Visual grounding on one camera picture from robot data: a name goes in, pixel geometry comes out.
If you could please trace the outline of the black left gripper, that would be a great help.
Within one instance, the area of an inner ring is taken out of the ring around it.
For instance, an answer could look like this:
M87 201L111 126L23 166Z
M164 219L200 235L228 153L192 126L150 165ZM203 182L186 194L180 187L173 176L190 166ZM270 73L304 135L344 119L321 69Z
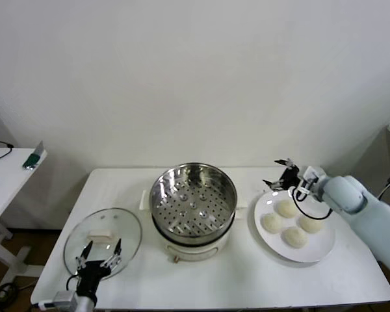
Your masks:
M116 268L122 261L122 240L119 239L114 253L106 260L86 261L92 249L91 240L82 250L79 257L75 258L79 281L76 293L78 296L95 298L100 281L111 274L111 269Z

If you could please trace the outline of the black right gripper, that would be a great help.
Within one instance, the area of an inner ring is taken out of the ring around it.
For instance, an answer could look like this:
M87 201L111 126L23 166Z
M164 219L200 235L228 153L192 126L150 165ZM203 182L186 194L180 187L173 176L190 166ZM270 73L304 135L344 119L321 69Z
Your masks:
M285 167L279 181L271 182L263 180L266 186L271 190L288 190L291 187L297 187L300 184L300 169L290 158L275 160L275 163Z

